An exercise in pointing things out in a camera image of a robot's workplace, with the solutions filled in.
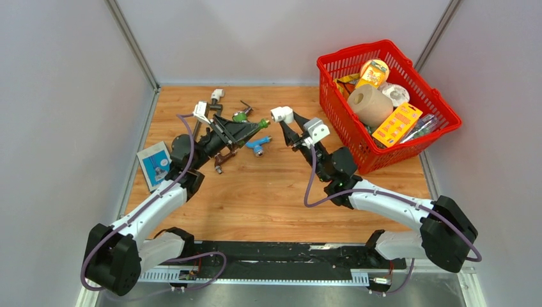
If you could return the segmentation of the red plastic shopping basket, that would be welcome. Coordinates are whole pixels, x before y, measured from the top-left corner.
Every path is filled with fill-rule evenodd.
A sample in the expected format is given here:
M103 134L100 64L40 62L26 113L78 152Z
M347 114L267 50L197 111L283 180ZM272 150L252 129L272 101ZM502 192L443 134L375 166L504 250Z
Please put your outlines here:
M435 131L391 148L377 147L334 82L337 78L358 72L370 59L386 62L391 70L389 82L406 88L413 106L437 117ZM340 140L350 149L362 175L415 157L444 134L462 125L461 118L440 92L429 86L413 62L391 40L362 43L322 55L316 60L316 65L320 71L321 108Z

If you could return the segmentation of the white plastic elbow fitting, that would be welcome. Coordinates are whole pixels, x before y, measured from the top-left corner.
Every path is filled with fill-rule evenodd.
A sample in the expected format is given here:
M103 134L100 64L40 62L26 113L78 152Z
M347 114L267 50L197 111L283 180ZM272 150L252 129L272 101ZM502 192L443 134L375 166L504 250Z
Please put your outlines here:
M275 123L291 124L294 121L293 109L288 106L275 107L270 110L270 115Z

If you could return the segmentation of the long grey faucet white elbow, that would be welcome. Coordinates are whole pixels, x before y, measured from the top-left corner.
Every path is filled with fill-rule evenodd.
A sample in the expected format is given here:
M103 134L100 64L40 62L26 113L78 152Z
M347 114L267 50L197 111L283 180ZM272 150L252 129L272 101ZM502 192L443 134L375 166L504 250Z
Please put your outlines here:
M224 96L224 94L225 94L225 91L224 91L224 89L221 89L221 88L217 88L212 92L212 94L211 94L211 102L208 103L209 108L210 108L209 112L214 111L216 115L218 115L218 116L222 115L223 105L220 104L220 100ZM197 138L201 126L202 126L202 123L199 123L197 121L196 125L194 127L194 131L192 133L192 135L195 138Z

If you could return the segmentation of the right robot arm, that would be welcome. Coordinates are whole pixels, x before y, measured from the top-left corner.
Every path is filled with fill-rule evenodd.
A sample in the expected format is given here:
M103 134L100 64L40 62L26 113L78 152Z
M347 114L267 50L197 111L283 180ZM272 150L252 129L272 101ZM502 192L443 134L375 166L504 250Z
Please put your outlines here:
M450 197L422 199L380 187L356 175L357 165L347 146L332 153L322 144L330 134L319 118L308 120L292 111L273 113L281 126L286 146L300 152L311 167L304 206L313 208L327 201L350 210L372 212L407 228L409 232L376 231L364 257L372 267L382 267L396 258L424 258L447 271L459 272L465 262L481 262L474 243L478 231Z

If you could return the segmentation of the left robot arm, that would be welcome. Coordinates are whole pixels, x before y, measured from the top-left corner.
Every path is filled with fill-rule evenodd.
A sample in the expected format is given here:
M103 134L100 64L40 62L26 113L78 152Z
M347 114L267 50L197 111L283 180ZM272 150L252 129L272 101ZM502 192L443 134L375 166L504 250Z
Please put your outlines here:
M142 203L115 222L98 223L89 231L79 273L84 288L123 296L149 269L175 261L180 265L193 261L193 235L177 227L154 239L149 239L149 234L199 191L205 179L200 172L202 166L224 148L243 147L267 128L270 120L236 122L215 115L207 124L206 134L199 141L191 131L173 139L169 171Z

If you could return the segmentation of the green plastic faucet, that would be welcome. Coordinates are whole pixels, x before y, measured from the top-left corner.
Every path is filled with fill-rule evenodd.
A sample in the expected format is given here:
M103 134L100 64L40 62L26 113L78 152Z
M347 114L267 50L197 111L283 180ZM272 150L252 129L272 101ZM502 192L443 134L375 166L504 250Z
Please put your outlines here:
M250 123L256 124L259 129L265 129L270 126L270 120L263 118L260 121L251 121L249 118L249 111L237 111L233 113L232 120L237 123Z

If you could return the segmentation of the blue faucet with white elbow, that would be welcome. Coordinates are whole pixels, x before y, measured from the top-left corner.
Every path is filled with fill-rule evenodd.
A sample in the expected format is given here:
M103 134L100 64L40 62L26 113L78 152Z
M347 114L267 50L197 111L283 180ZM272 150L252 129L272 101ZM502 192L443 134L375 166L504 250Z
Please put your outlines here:
M264 154L263 145L271 142L272 136L265 136L255 141L246 142L245 146L250 148L256 157L261 157Z

